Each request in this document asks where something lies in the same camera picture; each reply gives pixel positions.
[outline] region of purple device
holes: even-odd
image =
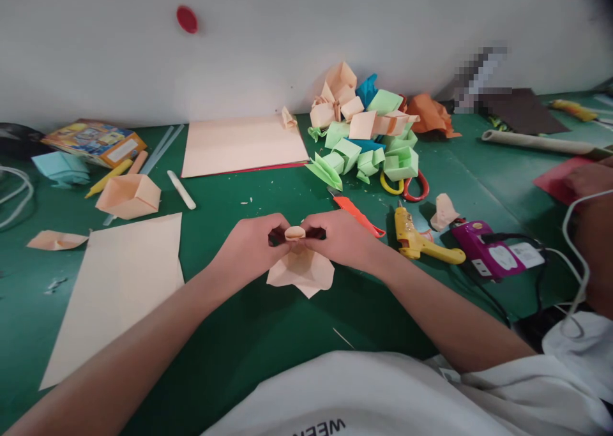
[[[483,221],[466,222],[451,229],[477,272],[484,278],[498,280],[526,270],[515,254],[502,241],[485,244],[480,235],[493,233]]]

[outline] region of white wall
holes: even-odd
[[[203,28],[184,33],[191,6]],[[436,93],[492,40],[495,84],[537,93],[613,75],[602,0],[0,0],[0,121],[165,124],[310,109],[346,59],[359,79]]]

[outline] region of yellow pencil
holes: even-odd
[[[114,168],[111,172],[109,172],[105,177],[103,177],[97,183],[95,183],[89,189],[89,193],[85,196],[85,198],[90,198],[93,195],[96,195],[97,193],[102,192],[105,186],[107,185],[107,182],[109,182],[110,178],[119,176],[120,174],[122,174],[126,169],[132,166],[132,163],[134,162],[130,159],[127,159],[121,162],[116,168]]]

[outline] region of hand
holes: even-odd
[[[391,250],[343,209],[312,214],[300,226],[306,230],[301,242],[308,249],[366,273],[372,274],[378,256]]]
[[[292,243],[285,241],[289,223],[282,214],[242,219],[228,235],[206,271],[217,278],[246,285],[289,253]],[[273,246],[271,239],[279,245]]]

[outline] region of scissors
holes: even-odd
[[[389,184],[385,180],[385,173],[383,171],[381,171],[381,176],[379,180],[381,181],[381,185],[387,192],[390,192],[393,195],[401,195],[406,201],[417,203],[422,201],[430,193],[430,185],[428,184],[428,181],[426,180],[426,177],[423,175],[421,170],[418,171],[417,178],[418,181],[421,183],[421,195],[419,197],[414,197],[409,193],[409,184],[413,180],[412,177],[410,177],[409,179],[399,180],[397,190],[389,186]]]

